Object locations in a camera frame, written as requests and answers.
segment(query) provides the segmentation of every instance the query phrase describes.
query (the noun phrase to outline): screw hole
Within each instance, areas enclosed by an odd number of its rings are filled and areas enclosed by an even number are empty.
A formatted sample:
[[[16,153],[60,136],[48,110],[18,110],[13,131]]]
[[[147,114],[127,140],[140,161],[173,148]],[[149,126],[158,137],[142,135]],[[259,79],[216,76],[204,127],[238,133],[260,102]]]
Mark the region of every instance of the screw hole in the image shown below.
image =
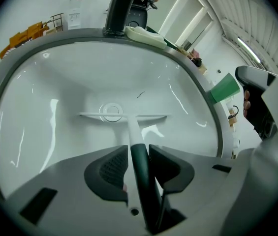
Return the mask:
[[[132,209],[130,209],[130,212],[131,212],[131,214],[132,214],[133,216],[136,216],[136,215],[139,214],[139,210],[138,210],[137,208],[132,208]]]

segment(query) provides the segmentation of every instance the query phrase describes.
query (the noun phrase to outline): sink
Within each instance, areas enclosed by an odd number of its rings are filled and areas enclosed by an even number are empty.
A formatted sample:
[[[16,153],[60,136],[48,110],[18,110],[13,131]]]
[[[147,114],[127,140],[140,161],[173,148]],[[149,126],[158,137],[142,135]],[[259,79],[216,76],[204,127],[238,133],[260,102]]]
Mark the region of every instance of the sink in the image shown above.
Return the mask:
[[[124,118],[79,112],[171,114],[139,118],[145,144],[217,154],[211,111],[187,72],[153,51],[108,42],[79,42],[36,53],[12,75],[0,100],[0,190],[8,198],[61,160],[129,145]],[[129,207],[140,207],[129,152],[124,176]]]

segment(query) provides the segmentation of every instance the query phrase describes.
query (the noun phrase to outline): drain ring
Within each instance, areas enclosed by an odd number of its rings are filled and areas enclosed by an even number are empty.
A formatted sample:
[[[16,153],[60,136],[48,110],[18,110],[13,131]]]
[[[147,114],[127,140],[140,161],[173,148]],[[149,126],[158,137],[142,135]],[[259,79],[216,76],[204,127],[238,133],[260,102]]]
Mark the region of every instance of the drain ring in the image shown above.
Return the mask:
[[[123,114],[124,111],[122,109],[122,107],[117,104],[117,103],[108,103],[103,107],[103,113],[104,114]],[[104,118],[109,121],[109,122],[117,122],[119,121],[122,117],[108,117],[108,116],[104,116]]]

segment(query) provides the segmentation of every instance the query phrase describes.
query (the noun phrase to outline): ceiling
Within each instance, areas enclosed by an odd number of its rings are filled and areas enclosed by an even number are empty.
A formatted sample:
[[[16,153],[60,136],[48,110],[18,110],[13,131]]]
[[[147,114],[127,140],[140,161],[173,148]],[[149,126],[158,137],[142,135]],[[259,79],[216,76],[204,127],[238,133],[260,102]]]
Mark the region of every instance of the ceiling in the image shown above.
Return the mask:
[[[207,0],[223,28],[223,39],[250,65],[278,73],[278,17],[265,0]],[[258,64],[240,37],[261,59]]]

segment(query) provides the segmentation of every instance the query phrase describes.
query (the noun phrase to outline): fluorescent light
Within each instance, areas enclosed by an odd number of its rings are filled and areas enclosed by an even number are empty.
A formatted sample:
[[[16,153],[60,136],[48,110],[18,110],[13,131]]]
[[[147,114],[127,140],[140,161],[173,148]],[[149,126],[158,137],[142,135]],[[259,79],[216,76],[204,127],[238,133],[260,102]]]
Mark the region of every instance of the fluorescent light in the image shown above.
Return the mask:
[[[260,63],[260,59],[257,57],[257,55],[252,51],[252,49],[244,42],[242,41],[239,37],[237,37],[237,40],[250,52],[250,54],[255,58],[255,60]]]

